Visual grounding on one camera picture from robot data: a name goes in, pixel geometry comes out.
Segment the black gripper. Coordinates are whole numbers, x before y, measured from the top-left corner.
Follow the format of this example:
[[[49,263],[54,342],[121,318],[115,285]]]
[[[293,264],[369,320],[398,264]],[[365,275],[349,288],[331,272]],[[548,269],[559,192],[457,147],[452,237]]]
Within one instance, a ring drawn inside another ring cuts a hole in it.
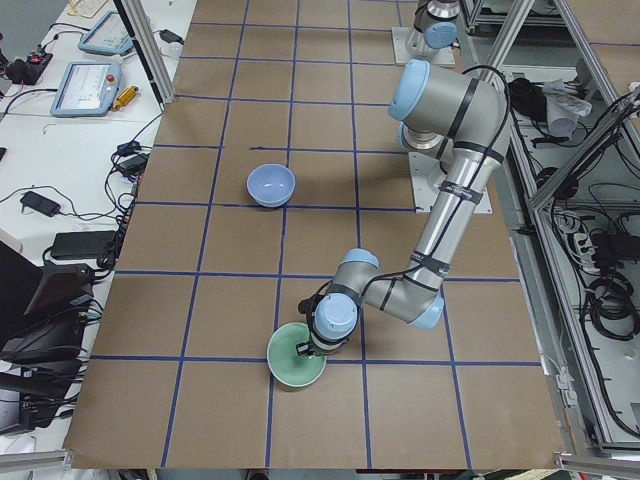
[[[324,297],[324,294],[316,293],[298,303],[298,312],[305,317],[309,330],[310,341],[317,345],[320,344],[321,338],[316,328],[315,314],[318,305]],[[298,356],[310,356],[311,347],[308,343],[299,343],[296,345],[296,353]]]

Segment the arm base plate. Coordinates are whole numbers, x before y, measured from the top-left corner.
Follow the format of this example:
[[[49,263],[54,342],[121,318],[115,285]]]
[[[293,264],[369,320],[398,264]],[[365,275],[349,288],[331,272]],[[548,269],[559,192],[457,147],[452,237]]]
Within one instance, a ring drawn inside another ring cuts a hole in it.
[[[430,213],[453,155],[446,151],[436,159],[424,153],[410,152],[408,159],[415,209],[418,213]]]
[[[451,46],[433,49],[413,27],[393,27],[391,35],[396,65],[406,65],[413,59],[427,60],[447,68],[452,68],[456,63]]]

